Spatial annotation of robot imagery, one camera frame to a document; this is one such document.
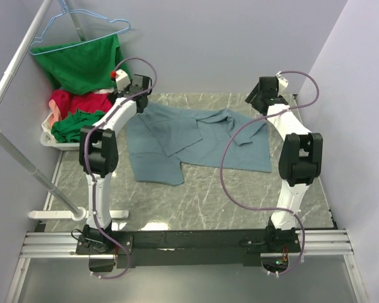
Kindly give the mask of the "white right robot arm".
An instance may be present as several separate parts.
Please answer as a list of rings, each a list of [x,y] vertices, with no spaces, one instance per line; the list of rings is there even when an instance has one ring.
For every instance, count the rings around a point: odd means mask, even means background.
[[[276,129],[283,140],[278,170],[282,185],[277,207],[270,217],[275,229],[291,230],[297,226],[304,195],[321,173],[323,137],[306,128],[282,96],[289,82],[284,72],[262,76],[246,98]]]

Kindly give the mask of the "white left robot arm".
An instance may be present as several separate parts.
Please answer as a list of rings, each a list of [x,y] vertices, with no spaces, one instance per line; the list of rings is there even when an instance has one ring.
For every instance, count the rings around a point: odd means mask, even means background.
[[[124,83],[118,76],[117,89],[111,93],[111,109],[80,131],[79,162],[88,183],[88,216],[83,233],[93,236],[91,246],[101,254],[108,253],[114,245],[109,234],[109,187],[119,161],[117,135],[132,117],[144,111],[152,88],[149,76],[135,74],[131,83]]]

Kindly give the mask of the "grey-blue polo shirt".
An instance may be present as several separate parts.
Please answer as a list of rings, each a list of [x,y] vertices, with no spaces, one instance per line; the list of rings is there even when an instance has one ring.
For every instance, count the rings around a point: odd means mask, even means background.
[[[126,124],[129,160],[138,182],[177,186],[183,163],[271,172],[265,121],[229,109],[191,110],[150,103]]]

